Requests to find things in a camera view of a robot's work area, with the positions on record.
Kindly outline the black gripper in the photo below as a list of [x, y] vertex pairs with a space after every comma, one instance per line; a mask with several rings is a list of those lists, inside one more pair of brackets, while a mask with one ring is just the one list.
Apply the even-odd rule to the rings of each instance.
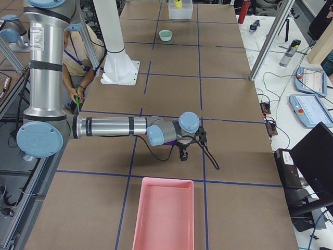
[[186, 161], [188, 159], [189, 153], [187, 151], [187, 148], [192, 143], [193, 143], [193, 139], [181, 140], [181, 141], [176, 142], [176, 146], [178, 147], [178, 152], [180, 155], [179, 158], [181, 161]]

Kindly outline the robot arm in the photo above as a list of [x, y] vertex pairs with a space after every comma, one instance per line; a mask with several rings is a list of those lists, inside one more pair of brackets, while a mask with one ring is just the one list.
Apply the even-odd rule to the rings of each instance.
[[153, 117], [82, 117], [62, 110], [64, 32], [76, 28], [80, 6], [77, 1], [25, 1], [30, 21], [30, 105], [24, 111], [17, 144], [35, 158], [49, 157], [70, 139], [82, 136], [121, 137], [147, 135], [148, 145], [175, 144], [181, 160], [186, 148], [199, 135], [199, 117], [185, 112], [176, 120]]
[[30, 49], [30, 39], [27, 29], [15, 14], [1, 17], [1, 38], [20, 51]]

